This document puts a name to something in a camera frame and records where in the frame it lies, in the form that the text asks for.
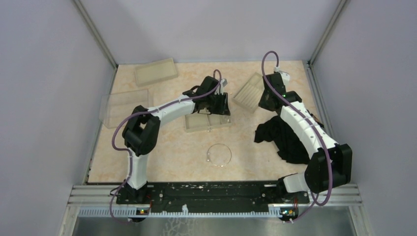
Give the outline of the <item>beige compartment jewelry tray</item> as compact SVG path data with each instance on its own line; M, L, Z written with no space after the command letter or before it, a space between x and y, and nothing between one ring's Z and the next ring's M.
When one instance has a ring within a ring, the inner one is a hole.
M184 119L185 132L207 131L213 129L230 127L232 125L232 118L226 115L209 115L194 113L186 115Z

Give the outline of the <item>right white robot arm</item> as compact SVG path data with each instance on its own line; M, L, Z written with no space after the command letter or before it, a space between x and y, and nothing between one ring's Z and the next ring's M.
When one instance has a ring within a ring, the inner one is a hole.
M297 192L320 193L330 185L349 183L353 154L347 144L339 144L322 129L296 92L286 91L282 76L280 72L266 76L259 107L277 115L258 125L254 141L274 142L283 160L307 165L304 172L278 180L277 197L289 203Z

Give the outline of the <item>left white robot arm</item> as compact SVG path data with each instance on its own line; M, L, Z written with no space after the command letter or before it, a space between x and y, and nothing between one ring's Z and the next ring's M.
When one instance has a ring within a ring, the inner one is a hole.
M162 126L181 116L206 112L208 115L229 116L228 94L224 91L227 80L206 76L199 86L194 86L178 98L165 104L145 108L137 106L129 116L122 131L124 145L129 154L126 186L128 197L135 203L144 202L148 191L148 155L155 148Z

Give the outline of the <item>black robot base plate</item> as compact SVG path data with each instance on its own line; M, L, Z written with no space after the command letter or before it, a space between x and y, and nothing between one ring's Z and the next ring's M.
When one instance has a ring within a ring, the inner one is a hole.
M124 185L116 194L120 205L150 205L152 213L267 212L269 204L307 204L306 192L283 194L277 181L148 182L139 190Z

